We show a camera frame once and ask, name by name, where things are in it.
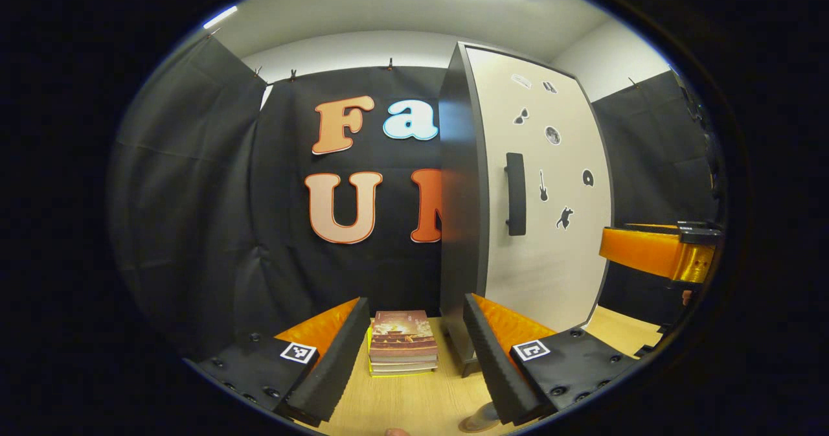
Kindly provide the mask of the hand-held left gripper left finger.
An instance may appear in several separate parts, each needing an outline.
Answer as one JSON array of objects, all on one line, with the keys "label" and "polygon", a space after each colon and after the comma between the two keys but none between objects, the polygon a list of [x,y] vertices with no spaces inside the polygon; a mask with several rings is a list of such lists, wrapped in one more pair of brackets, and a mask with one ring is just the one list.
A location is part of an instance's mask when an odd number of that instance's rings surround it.
[{"label": "hand-held left gripper left finger", "polygon": [[193,368],[243,400],[285,419],[328,422],[370,326],[356,297],[276,335],[251,333]]}]

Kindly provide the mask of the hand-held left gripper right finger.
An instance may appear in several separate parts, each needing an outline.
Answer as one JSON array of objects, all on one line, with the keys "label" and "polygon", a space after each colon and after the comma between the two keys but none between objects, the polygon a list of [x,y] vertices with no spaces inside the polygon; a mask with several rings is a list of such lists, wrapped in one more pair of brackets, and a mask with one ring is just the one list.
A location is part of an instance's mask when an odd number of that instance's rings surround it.
[{"label": "hand-held left gripper right finger", "polygon": [[526,424],[574,406],[637,362],[583,328],[555,333],[474,293],[464,296],[462,315],[503,424]]}]

